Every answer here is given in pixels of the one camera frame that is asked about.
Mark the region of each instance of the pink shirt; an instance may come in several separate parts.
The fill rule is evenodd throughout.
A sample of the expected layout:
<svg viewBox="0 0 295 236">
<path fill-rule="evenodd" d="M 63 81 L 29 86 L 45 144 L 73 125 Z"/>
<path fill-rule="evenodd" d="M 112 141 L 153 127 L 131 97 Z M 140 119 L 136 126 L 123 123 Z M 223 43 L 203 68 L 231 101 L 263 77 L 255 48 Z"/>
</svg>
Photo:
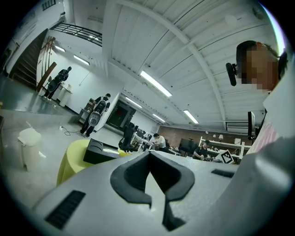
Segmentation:
<svg viewBox="0 0 295 236">
<path fill-rule="evenodd" d="M 276 141 L 279 137 L 280 136 L 276 132 L 268 113 L 266 113 L 260 133 L 247 154 L 259 152 L 265 145 Z"/>
</svg>

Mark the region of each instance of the stair railing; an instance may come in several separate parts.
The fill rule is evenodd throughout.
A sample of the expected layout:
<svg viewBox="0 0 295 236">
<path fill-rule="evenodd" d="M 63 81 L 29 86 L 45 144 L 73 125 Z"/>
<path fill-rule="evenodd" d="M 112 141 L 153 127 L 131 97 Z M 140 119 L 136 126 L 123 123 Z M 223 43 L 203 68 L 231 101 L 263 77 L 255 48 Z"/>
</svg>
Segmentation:
<svg viewBox="0 0 295 236">
<path fill-rule="evenodd" d="M 47 80 L 48 76 L 52 72 L 52 70 L 55 68 L 56 63 L 55 62 L 50 62 L 50 55 L 51 55 L 51 49 L 53 46 L 53 42 L 55 41 L 54 37 L 49 37 L 47 43 L 41 48 L 40 54 L 43 54 L 41 62 L 42 62 L 42 67 L 41 67 L 41 80 L 39 81 L 37 85 L 37 92 L 39 92 Z"/>
</svg>

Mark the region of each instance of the wooden handrail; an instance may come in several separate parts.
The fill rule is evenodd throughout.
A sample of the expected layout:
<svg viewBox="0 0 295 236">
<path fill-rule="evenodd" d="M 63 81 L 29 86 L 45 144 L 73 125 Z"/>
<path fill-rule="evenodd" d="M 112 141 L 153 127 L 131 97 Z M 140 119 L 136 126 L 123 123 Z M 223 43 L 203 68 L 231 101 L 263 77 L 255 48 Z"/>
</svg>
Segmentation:
<svg viewBox="0 0 295 236">
<path fill-rule="evenodd" d="M 48 70 L 44 73 L 44 75 L 42 76 L 40 82 L 38 83 L 37 86 L 37 92 L 40 92 L 41 88 L 43 87 L 43 84 L 45 83 L 45 81 L 47 80 L 47 77 L 50 75 L 50 73 L 53 71 L 53 69 L 56 67 L 56 63 L 53 62 L 50 67 L 48 68 Z"/>
<path fill-rule="evenodd" d="M 49 68 L 49 65 L 50 65 L 50 53 L 51 53 L 51 48 L 52 48 L 52 44 L 53 44 L 54 41 L 55 41 L 54 37 L 50 38 L 48 40 L 48 42 L 41 49 L 41 51 L 44 49 L 44 54 L 43 54 L 43 58 L 42 58 L 41 76 L 44 76 L 46 71 Z M 44 57 L 45 57 L 45 69 L 43 70 Z"/>
</svg>

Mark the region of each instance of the concrete floor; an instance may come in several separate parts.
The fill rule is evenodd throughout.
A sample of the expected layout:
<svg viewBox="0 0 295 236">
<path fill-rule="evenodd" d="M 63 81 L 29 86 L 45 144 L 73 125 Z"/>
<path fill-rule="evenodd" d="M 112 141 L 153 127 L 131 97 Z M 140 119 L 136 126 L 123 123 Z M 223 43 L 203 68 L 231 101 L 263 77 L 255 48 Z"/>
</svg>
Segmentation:
<svg viewBox="0 0 295 236">
<path fill-rule="evenodd" d="M 64 126 L 69 131 L 81 129 L 81 126 L 76 124 Z M 37 169 L 27 172 L 20 162 L 18 136 L 21 130 L 3 130 L 5 177 L 7 186 L 15 198 L 31 208 L 45 193 L 56 187 L 59 165 L 67 147 L 83 137 L 79 132 L 66 136 L 65 130 L 60 131 L 58 125 L 36 129 L 42 135 L 40 152 L 46 157 L 40 157 Z M 117 147 L 122 137 L 102 128 L 92 133 L 91 138 Z"/>
<path fill-rule="evenodd" d="M 52 107 L 58 105 L 55 101 L 42 100 L 38 93 L 25 85 L 13 81 L 4 75 L 0 75 L 0 101 L 3 102 L 2 109 L 21 112 L 42 113 L 51 115 L 71 116 L 76 115 L 68 109 L 59 107 L 58 110 Z"/>
<path fill-rule="evenodd" d="M 15 200 L 32 208 L 41 197 L 56 187 L 59 166 L 67 147 L 73 141 L 83 139 L 79 132 L 66 136 L 65 129 L 59 130 L 61 122 L 59 120 L 62 120 L 61 125 L 66 127 L 68 131 L 79 131 L 81 125 L 68 123 L 70 122 L 68 117 L 71 118 L 74 115 L 71 111 L 60 106 L 57 107 L 57 110 L 54 109 L 52 106 L 55 104 L 54 101 L 43 101 L 34 90 L 2 75 L 0 75 L 0 101 L 3 102 L 2 113 L 6 115 L 6 123 L 13 124 L 6 126 L 2 131 L 4 181 Z M 33 128 L 42 135 L 40 152 L 43 157 L 39 157 L 37 168 L 30 172 L 21 165 L 18 146 L 19 132 L 28 128 L 27 119 L 32 123 Z M 90 138 L 118 147 L 122 135 L 102 128 L 96 133 L 93 132 Z M 151 211 L 161 221 L 164 213 L 165 195 L 151 174 L 147 178 L 146 193 L 153 199 Z"/>
</svg>

